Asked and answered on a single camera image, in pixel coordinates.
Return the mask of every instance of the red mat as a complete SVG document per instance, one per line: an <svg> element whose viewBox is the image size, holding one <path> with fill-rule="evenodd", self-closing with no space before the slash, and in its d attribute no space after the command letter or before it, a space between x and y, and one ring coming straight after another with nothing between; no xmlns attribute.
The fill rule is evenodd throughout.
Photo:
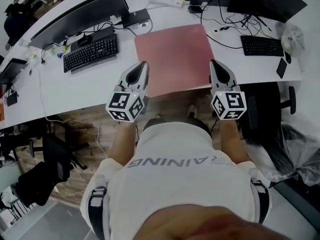
<svg viewBox="0 0 320 240"><path fill-rule="evenodd" d="M134 42L139 61L149 63L148 97L209 84L214 55L201 24L141 34Z"/></svg>

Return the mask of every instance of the shoe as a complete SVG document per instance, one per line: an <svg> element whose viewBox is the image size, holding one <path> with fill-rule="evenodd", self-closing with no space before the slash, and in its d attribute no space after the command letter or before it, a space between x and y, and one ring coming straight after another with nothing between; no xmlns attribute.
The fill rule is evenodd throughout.
<svg viewBox="0 0 320 240"><path fill-rule="evenodd" d="M197 107L196 105L191 104L188 108L188 118L196 118L197 117Z"/></svg>

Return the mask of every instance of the black keyboard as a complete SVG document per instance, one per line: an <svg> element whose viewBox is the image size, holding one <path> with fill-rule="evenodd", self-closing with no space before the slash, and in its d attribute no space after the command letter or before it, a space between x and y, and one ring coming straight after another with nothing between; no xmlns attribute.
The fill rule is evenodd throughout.
<svg viewBox="0 0 320 240"><path fill-rule="evenodd" d="M246 56L284 56L281 40L242 35L241 42Z"/></svg>
<svg viewBox="0 0 320 240"><path fill-rule="evenodd" d="M99 39L63 56L64 72L114 57L119 52L117 34Z"/></svg>

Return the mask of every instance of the tabletop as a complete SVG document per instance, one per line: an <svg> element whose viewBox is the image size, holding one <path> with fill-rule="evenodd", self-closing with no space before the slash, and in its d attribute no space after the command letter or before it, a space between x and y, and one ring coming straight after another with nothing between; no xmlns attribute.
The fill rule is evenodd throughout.
<svg viewBox="0 0 320 240"><path fill-rule="evenodd" d="M22 38L29 42L31 37L52 19L83 1L85 0L65 0L61 2L41 17ZM148 13L153 22L152 31L200 23L197 16L188 12L187 5L182 8L154 5L158 8L152 8L152 5L148 5L149 0L126 0L126 2L130 12L145 7L151 8ZM221 10L224 17L233 15L233 13L228 13L225 7L222 7ZM203 17L222 22L217 6L209 6L208 10L203 13ZM232 17L233 21L242 19L241 14ZM263 21L272 30L269 31L264 28L264 32L276 38L275 25L277 22L266 18L263 18ZM241 34L235 29L222 31L219 35L213 36L213 30L221 28L221 25L214 20L204 20L203 25L207 34L217 41L231 47L242 46ZM148 30L148 28L133 29L137 35L146 33ZM42 65L39 60L36 63L30 63L14 80L14 88L19 95L18 102L10 107L4 106L5 120L0 122L0 129L43 118L45 115L51 116L106 103L122 72L138 62L134 43L135 36L126 29L115 30L115 32L118 34L120 50L116 60L95 65L76 74L64 73L63 60L50 55L48 51L43 53L46 61L45 65ZM209 40L209 42L214 58L234 72L238 84L299 81L302 78L296 58L292 59L291 64L287 66L283 79L281 79L276 73L280 57L244 56L243 49L230 49L212 40ZM0 72L11 58L25 59L26 54L29 53L40 56L40 49L21 47L18 43L10 50L0 65Z"/></svg>

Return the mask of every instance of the white t-shirt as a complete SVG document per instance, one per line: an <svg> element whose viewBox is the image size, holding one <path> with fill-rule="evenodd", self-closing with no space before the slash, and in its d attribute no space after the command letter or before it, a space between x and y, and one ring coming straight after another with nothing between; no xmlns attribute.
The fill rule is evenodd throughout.
<svg viewBox="0 0 320 240"><path fill-rule="evenodd" d="M147 128L131 161L101 162L81 201L90 225L92 190L107 186L103 200L105 239L131 240L154 212L175 205L222 206L254 221L251 177L219 150L209 134L194 125L169 122Z"/></svg>

